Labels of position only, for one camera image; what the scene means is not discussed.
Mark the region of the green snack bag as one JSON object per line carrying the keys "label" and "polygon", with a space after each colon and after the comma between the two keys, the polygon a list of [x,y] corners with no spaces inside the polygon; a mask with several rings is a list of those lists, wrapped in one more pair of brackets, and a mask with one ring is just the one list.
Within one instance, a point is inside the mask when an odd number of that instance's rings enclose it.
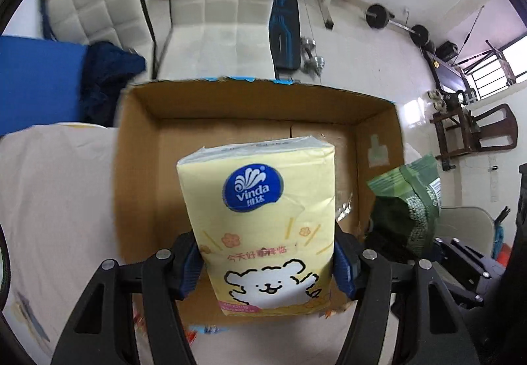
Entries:
{"label": "green snack bag", "polygon": [[404,263],[437,254],[434,245],[441,210],[437,161],[427,154],[370,180],[374,206],[365,246]]}

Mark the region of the yellow Vinda tissue pack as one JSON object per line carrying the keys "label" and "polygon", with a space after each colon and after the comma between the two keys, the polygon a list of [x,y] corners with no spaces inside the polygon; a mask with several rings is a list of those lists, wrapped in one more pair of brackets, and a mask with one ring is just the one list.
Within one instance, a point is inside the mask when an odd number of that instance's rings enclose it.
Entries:
{"label": "yellow Vinda tissue pack", "polygon": [[202,148],[176,169],[222,312],[288,316],[330,304],[335,147],[312,136]]}

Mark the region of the grey round stool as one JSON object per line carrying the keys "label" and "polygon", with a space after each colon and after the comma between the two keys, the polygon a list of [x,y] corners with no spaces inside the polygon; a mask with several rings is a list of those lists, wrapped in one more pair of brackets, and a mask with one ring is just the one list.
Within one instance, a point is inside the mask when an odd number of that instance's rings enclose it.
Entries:
{"label": "grey round stool", "polygon": [[494,220],[479,207],[443,207],[435,237],[458,238],[479,253],[491,257],[495,240]]}

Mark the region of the dark wooden chair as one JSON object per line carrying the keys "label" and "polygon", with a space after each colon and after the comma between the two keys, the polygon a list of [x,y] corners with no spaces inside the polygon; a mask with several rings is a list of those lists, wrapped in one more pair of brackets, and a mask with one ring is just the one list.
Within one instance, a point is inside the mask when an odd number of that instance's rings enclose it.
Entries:
{"label": "dark wooden chair", "polygon": [[[458,107],[447,113],[434,113],[430,123],[434,126],[443,171],[456,167],[452,160],[470,154],[505,152],[516,148],[519,129],[516,116],[507,103],[501,103],[480,115]],[[460,130],[462,146],[448,149],[447,132]]]}

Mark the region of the cardboard milk carton box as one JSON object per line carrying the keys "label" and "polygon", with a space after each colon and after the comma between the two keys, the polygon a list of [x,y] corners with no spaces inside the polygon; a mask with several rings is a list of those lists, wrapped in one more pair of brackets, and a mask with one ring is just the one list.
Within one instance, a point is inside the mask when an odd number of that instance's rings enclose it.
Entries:
{"label": "cardboard milk carton box", "polygon": [[368,182],[404,161],[393,103],[351,91],[255,79],[154,81],[122,100],[114,159],[120,253],[144,261],[189,231],[177,161],[202,147],[312,135],[336,148],[341,228],[361,238],[374,193]]}

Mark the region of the black treadmill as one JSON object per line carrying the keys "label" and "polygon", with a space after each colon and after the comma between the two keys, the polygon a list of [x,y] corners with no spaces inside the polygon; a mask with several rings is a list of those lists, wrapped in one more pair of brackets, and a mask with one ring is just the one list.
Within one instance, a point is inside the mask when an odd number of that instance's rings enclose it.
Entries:
{"label": "black treadmill", "polygon": [[463,91],[469,99],[476,98],[475,89],[469,85],[465,75],[439,59],[435,54],[435,44],[430,40],[423,48],[423,57],[429,65],[435,86],[442,93]]}

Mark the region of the blue foam cushion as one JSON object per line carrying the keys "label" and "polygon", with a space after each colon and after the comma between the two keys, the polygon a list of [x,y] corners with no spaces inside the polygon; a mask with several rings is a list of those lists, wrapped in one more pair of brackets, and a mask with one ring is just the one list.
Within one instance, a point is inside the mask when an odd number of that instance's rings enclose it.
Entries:
{"label": "blue foam cushion", "polygon": [[1,36],[0,134],[78,122],[85,45]]}

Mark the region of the dark blue cloth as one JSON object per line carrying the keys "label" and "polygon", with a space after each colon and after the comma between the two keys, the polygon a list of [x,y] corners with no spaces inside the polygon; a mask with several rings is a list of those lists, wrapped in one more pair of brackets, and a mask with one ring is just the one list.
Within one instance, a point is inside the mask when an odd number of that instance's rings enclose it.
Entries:
{"label": "dark blue cloth", "polygon": [[79,89],[81,122],[113,127],[121,91],[147,70],[141,55],[109,41],[90,44],[86,51]]}

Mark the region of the chrome dumbbell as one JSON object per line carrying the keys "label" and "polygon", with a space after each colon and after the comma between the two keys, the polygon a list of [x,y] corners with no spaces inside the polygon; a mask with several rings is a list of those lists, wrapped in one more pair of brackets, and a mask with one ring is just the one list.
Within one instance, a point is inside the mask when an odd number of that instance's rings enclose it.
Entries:
{"label": "chrome dumbbell", "polygon": [[304,55],[303,72],[321,77],[325,67],[325,60],[322,56],[315,54],[315,49],[316,42],[314,39],[301,38],[301,50]]}

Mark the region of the barbell on floor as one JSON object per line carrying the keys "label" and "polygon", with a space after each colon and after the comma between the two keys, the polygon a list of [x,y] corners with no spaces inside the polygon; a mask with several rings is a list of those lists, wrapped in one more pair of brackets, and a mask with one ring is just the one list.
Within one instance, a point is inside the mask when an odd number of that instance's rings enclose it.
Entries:
{"label": "barbell on floor", "polygon": [[388,26],[394,26],[406,31],[414,45],[425,47],[430,42],[430,33],[423,25],[417,24],[413,27],[405,26],[396,21],[392,13],[380,4],[374,4],[367,8],[365,21],[371,29],[382,30]]}

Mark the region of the white quilted chair left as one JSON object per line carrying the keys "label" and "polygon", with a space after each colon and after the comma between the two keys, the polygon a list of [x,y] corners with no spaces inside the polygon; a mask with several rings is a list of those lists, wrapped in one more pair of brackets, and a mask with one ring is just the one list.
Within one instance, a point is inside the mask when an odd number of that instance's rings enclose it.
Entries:
{"label": "white quilted chair left", "polygon": [[109,41],[142,56],[146,70],[135,82],[151,81],[156,69],[156,39],[146,0],[45,0],[52,36],[90,45]]}

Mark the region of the white quilted chair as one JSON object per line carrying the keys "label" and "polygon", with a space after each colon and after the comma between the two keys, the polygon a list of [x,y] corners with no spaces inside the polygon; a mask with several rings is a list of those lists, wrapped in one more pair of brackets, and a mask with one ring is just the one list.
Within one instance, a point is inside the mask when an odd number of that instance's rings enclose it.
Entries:
{"label": "white quilted chair", "polygon": [[274,0],[169,0],[171,30],[158,79],[274,79]]}
{"label": "white quilted chair", "polygon": [[135,82],[151,81],[156,69],[156,39],[146,0],[45,0],[52,36],[90,45],[109,41],[142,56],[146,70]]}

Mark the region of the blue black weight bench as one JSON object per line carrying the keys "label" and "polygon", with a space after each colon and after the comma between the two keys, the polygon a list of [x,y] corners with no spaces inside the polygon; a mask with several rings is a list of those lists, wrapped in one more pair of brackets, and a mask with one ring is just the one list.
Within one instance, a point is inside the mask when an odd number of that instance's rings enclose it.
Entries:
{"label": "blue black weight bench", "polygon": [[301,45],[297,0],[273,1],[269,35],[275,69],[298,70],[301,64]]}

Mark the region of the white quilted chair right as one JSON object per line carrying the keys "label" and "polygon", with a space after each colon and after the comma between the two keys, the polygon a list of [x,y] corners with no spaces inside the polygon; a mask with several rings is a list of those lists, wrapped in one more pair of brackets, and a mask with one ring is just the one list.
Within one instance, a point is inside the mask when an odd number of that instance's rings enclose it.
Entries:
{"label": "white quilted chair right", "polygon": [[274,79],[274,0],[169,0],[171,30],[158,79]]}

